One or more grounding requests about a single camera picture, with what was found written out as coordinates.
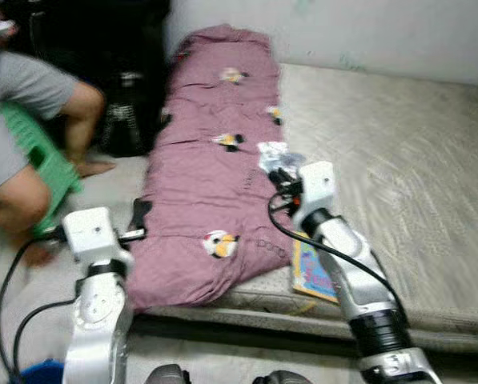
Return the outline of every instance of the colorful book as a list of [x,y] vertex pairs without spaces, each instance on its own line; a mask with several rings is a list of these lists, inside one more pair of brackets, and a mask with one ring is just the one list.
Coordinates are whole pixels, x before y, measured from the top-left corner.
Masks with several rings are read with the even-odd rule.
[[313,246],[294,241],[292,274],[294,290],[330,302],[338,302],[331,279],[320,265],[319,255]]

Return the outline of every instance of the person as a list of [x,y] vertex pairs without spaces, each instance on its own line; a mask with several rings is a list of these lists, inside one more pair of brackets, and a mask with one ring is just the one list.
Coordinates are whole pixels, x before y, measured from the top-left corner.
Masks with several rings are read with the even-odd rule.
[[[65,114],[66,157],[81,177],[114,168],[108,162],[87,162],[86,150],[104,107],[103,95],[53,66],[3,50],[13,28],[0,36],[0,102],[17,102],[42,118]],[[16,246],[31,236],[31,228],[50,206],[50,189],[17,148],[0,115],[0,228]],[[51,256],[39,246],[24,254],[28,266],[41,266]]]

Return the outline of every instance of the pink blanket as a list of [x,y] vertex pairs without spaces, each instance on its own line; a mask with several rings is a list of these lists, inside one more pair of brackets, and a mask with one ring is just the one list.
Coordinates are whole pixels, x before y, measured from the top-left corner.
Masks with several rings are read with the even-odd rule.
[[149,234],[131,249],[136,310],[212,301],[291,258],[291,240],[269,222],[275,189],[258,166],[257,143],[283,140],[267,112],[279,78],[268,38],[216,26],[181,47],[166,104],[172,119],[144,187]]

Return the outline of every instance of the beige mattress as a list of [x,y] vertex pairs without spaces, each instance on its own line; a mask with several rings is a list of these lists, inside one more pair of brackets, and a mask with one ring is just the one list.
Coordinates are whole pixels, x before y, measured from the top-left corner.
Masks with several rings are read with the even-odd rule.
[[[478,88],[282,65],[286,139],[335,163],[343,214],[366,235],[421,346],[478,352]],[[204,308],[155,308],[194,320],[350,338],[339,309],[291,290],[284,268]]]

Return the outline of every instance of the green stool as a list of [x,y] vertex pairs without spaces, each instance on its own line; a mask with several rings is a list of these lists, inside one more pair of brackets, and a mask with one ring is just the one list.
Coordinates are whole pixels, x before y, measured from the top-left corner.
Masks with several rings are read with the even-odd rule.
[[62,156],[41,126],[23,108],[3,103],[0,113],[7,127],[29,158],[29,163],[50,187],[52,203],[45,218],[36,225],[34,232],[41,233],[54,225],[54,212],[69,191],[79,192],[82,184],[74,167]]

